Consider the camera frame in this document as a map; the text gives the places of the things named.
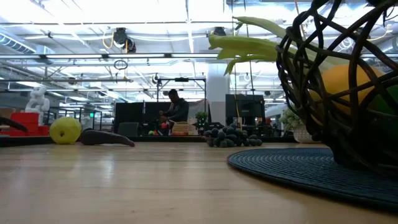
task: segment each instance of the dark wicker basket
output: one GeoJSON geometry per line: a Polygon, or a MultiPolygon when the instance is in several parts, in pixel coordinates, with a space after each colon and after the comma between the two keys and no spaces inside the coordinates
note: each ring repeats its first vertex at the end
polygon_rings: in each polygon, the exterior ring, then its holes
{"type": "Polygon", "coordinates": [[[298,15],[292,27],[286,28],[286,36],[276,47],[279,78],[286,92],[287,104],[292,111],[301,117],[307,131],[313,136],[313,140],[321,140],[331,147],[337,163],[350,168],[367,168],[381,174],[397,177],[398,135],[389,133],[379,124],[380,122],[390,125],[396,124],[398,129],[398,103],[386,90],[387,87],[398,84],[398,64],[387,57],[374,44],[367,41],[377,19],[384,11],[396,4],[397,0],[383,1],[347,29],[331,21],[341,0],[334,1],[327,18],[318,14],[317,9],[326,2],[327,0],[314,0],[311,8],[298,15]],[[313,18],[317,31],[307,40],[303,40],[300,35],[300,25],[309,17],[313,18]],[[360,34],[354,32],[365,23],[366,25],[360,34]],[[341,35],[326,49],[324,48],[323,30],[327,26],[340,31],[341,35]],[[351,37],[355,41],[352,54],[334,52],[333,49],[347,37],[351,37]],[[314,38],[318,39],[318,47],[309,44],[314,38]],[[297,43],[298,51],[296,54],[289,53],[287,50],[292,45],[292,41],[297,43]],[[377,77],[371,67],[360,57],[363,47],[390,67],[392,72],[377,77]],[[309,61],[305,49],[317,53],[314,61],[309,61]],[[318,67],[327,57],[349,60],[349,75],[347,77],[349,90],[334,94],[326,92],[318,67]],[[371,80],[370,82],[357,86],[357,65],[366,72],[371,80]],[[359,103],[358,91],[371,86],[374,88],[359,103]],[[309,90],[317,92],[322,100],[314,100],[309,90]],[[377,95],[382,96],[393,114],[369,109],[370,102],[377,95]],[[349,96],[349,101],[343,100],[342,96],[349,96]],[[336,106],[336,103],[349,107],[351,114],[344,113],[336,106]]]}

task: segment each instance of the red object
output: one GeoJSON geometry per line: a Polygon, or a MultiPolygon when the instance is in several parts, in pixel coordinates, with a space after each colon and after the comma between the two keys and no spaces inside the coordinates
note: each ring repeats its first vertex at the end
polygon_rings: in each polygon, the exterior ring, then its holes
{"type": "Polygon", "coordinates": [[[13,121],[16,121],[28,130],[27,133],[20,131],[16,128],[10,128],[10,131],[1,131],[3,134],[10,136],[48,136],[49,127],[39,126],[39,114],[38,113],[13,113],[10,117],[13,121]]]}
{"type": "Polygon", "coordinates": [[[167,123],[162,123],[162,124],[160,125],[160,127],[161,127],[162,129],[166,129],[166,128],[167,128],[167,123]]]}

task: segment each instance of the white pillar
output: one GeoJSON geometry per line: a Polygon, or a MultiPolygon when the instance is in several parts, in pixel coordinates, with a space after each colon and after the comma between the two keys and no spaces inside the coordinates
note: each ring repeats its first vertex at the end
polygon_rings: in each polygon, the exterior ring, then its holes
{"type": "Polygon", "coordinates": [[[229,94],[229,75],[224,76],[226,64],[209,64],[206,81],[211,121],[225,125],[225,94],[229,94]]]}

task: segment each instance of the blue woven placemat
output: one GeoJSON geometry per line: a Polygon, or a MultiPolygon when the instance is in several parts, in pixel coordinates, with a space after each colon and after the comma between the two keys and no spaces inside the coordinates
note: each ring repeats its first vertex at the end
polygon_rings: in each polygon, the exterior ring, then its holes
{"type": "Polygon", "coordinates": [[[330,149],[248,150],[228,156],[228,164],[288,186],[398,211],[398,180],[338,165],[330,149]]]}

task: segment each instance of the potted plant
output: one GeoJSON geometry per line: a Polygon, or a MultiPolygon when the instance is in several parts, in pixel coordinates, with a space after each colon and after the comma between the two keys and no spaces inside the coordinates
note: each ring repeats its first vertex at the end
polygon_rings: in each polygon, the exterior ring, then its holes
{"type": "Polygon", "coordinates": [[[299,143],[315,143],[308,133],[302,120],[290,109],[284,111],[280,122],[284,124],[285,131],[293,131],[294,139],[299,143]]]}
{"type": "Polygon", "coordinates": [[[205,132],[205,124],[206,124],[206,119],[207,119],[207,113],[199,111],[196,113],[195,118],[197,119],[198,122],[198,133],[199,135],[203,135],[205,132]]]}

